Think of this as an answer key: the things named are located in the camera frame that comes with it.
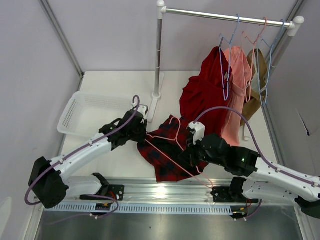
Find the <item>horizontal metal bar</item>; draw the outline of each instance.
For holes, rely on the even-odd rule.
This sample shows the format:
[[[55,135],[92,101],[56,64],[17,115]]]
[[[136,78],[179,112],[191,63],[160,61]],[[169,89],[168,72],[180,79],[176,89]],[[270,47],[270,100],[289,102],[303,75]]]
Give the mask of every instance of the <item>horizontal metal bar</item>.
[[[166,8],[165,13],[186,15],[186,16],[193,16],[193,17],[200,17],[200,18],[207,18],[207,19],[218,19],[218,20],[225,20],[225,21],[231,21],[231,22],[238,21],[237,16],[228,16],[228,15],[180,10],[180,9],[173,9],[173,8]],[[272,20],[266,21],[264,19],[256,19],[256,18],[248,18],[248,17],[240,17],[239,22],[240,23],[247,23],[247,24],[257,24],[257,25],[264,25],[266,23],[267,26],[272,26],[272,27],[282,27],[282,25],[284,24],[284,27],[286,29],[294,27],[293,22],[283,23],[282,21],[272,21]]]

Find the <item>pink garment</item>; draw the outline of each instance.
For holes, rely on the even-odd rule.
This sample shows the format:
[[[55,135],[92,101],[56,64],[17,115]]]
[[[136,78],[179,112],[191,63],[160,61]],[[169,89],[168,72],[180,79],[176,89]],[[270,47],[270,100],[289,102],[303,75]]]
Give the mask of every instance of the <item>pink garment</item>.
[[[223,52],[227,61],[229,60],[229,52],[229,48]],[[231,84],[232,92],[228,106],[242,113],[246,96],[246,86],[251,80],[251,68],[247,61],[246,54],[240,46],[233,46],[231,48],[230,66],[232,68],[233,83]],[[241,118],[238,114],[233,111],[228,111],[221,136],[231,146],[239,146],[240,144],[240,122]]]

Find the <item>hanging clothes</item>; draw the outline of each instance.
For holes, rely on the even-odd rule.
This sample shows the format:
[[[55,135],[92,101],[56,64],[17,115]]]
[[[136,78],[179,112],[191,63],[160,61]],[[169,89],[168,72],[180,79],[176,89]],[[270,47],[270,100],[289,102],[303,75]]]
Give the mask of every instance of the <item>hanging clothes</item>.
[[[223,53],[229,56],[230,49],[228,48]],[[231,85],[232,94],[228,107],[241,113],[244,107],[246,86],[251,80],[251,67],[245,52],[240,46],[233,46],[231,48],[230,66],[232,67],[233,80]],[[228,111],[221,136],[231,146],[239,146],[240,144],[240,123],[241,117],[233,111]]]
[[[172,119],[171,115],[158,130],[150,132],[151,136],[159,136],[162,138],[174,139],[177,135],[177,141],[179,145],[185,150],[187,147],[187,139],[191,136],[189,130],[187,130],[190,121],[185,118],[180,118],[181,126],[179,122]],[[159,150],[165,153],[168,157],[178,163],[181,167],[186,169],[192,175],[199,175],[196,166],[191,166],[187,162],[178,158],[179,154],[182,153],[181,147],[175,141],[168,141],[165,139],[152,138],[147,136],[146,139],[156,146]],[[138,143],[137,149],[144,159],[154,166],[155,177],[157,182],[170,181],[178,182],[184,179],[190,178],[190,175],[171,162],[167,157],[157,151],[153,146],[147,142]],[[202,172],[208,165],[206,162],[201,162],[197,165],[199,170]]]
[[[194,121],[203,111],[217,106],[227,107],[229,98],[224,101],[223,83],[227,86],[229,63],[224,54],[222,59],[222,71],[220,64],[219,47],[215,47],[209,56],[203,61],[199,76],[193,76],[183,89],[180,98],[180,113],[182,117]],[[200,118],[199,122],[205,125],[205,134],[216,133],[221,136],[222,128],[226,121],[228,110],[218,109],[210,111]]]
[[[254,50],[255,54],[253,54],[253,51],[251,51],[247,56],[247,61],[251,65],[253,62],[253,78],[251,80],[251,98],[249,102],[244,103],[242,115],[247,119],[248,121],[252,118],[252,116],[259,110],[261,106],[261,99],[259,91],[264,89],[266,86],[265,82],[265,76],[268,72],[268,66],[265,61],[265,57],[260,51],[260,49]],[[262,100],[266,97],[266,91],[261,92]],[[245,124],[245,121],[241,119],[240,126],[243,126]]]

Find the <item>gray wall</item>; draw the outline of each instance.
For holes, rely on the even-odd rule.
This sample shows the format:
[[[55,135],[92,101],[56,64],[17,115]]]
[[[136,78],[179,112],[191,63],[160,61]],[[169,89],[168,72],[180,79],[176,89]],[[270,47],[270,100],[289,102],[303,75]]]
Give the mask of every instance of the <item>gray wall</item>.
[[[24,203],[32,166],[56,154],[79,78],[37,0],[1,1],[0,33],[0,203],[12,197],[2,239],[18,240],[32,209]]]
[[[84,71],[154,70],[157,0],[49,0]],[[281,20],[296,0],[165,0],[167,6],[199,12]],[[235,22],[166,14],[163,19],[163,70],[199,70],[219,34],[230,39]],[[246,31],[256,38],[261,26],[241,23],[234,38]],[[279,28],[267,27],[271,43]],[[244,49],[252,46],[245,41]]]
[[[272,76],[268,98],[286,166],[315,176],[320,176],[319,9],[320,1],[308,0],[300,13],[305,22]],[[310,221],[319,239],[320,220]]]

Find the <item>white basket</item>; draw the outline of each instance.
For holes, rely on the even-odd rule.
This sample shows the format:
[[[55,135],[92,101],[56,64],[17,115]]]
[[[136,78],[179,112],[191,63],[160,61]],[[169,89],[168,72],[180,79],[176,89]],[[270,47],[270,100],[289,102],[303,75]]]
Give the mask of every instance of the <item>white basket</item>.
[[[92,137],[104,125],[123,118],[132,108],[127,98],[76,92],[59,120],[58,131],[81,137]]]

